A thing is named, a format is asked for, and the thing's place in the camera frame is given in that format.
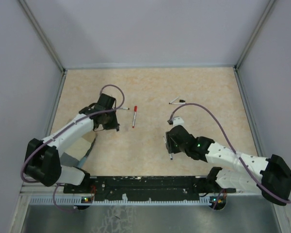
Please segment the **blue end white pen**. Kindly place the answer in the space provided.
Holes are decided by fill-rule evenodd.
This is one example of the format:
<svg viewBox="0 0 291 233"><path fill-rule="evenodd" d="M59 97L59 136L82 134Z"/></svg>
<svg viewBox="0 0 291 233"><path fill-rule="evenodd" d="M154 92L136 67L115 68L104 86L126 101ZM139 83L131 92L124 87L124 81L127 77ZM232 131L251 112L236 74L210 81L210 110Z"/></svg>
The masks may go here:
<svg viewBox="0 0 291 233"><path fill-rule="evenodd" d="M170 160L173 160L173 156L172 156L172 154L169 153L169 151L168 151L167 140L166 140L165 136L163 136L163 140L164 140L164 144L165 144L165 147L166 147L166 149L167 149L167 152L168 152L168 154L169 154L169 158L170 158Z"/></svg>

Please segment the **red capped white pen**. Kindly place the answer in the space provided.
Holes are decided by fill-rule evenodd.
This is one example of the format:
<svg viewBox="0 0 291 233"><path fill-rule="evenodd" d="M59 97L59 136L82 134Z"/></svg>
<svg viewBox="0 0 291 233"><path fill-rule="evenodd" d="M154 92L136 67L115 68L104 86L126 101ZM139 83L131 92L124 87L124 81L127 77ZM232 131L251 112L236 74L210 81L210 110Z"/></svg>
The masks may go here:
<svg viewBox="0 0 291 233"><path fill-rule="evenodd" d="M134 114L133 114L132 128L135 128L136 115L137 115L137 105L134 106Z"/></svg>

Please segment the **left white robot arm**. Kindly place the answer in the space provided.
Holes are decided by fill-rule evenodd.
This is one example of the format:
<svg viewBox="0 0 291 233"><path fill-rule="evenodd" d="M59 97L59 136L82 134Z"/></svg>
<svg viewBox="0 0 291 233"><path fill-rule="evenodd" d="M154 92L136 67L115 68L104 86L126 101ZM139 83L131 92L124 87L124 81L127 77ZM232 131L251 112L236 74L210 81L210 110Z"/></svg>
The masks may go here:
<svg viewBox="0 0 291 233"><path fill-rule="evenodd" d="M104 130L119 130L116 118L116 99L101 94L96 103L84 107L59 131L44 139L32 139L27 151L21 177L31 177L31 182L44 186L54 184L71 184L84 193L91 187L91 180L86 178L87 172L74 166L64 166L60 158L62 154L86 133L99 126Z"/></svg>

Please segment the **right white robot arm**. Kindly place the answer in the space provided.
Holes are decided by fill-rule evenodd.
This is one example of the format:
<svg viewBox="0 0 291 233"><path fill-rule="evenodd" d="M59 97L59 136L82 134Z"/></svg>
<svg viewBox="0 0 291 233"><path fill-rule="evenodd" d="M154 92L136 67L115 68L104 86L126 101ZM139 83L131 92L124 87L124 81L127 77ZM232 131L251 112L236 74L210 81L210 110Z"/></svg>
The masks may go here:
<svg viewBox="0 0 291 233"><path fill-rule="evenodd" d="M166 134L169 153L184 153L193 160L217 164L211 169L207 187L212 192L234 188L261 193L269 202L285 206L290 203L291 169L278 155L256 157L233 150L207 137L194 137L181 125Z"/></svg>

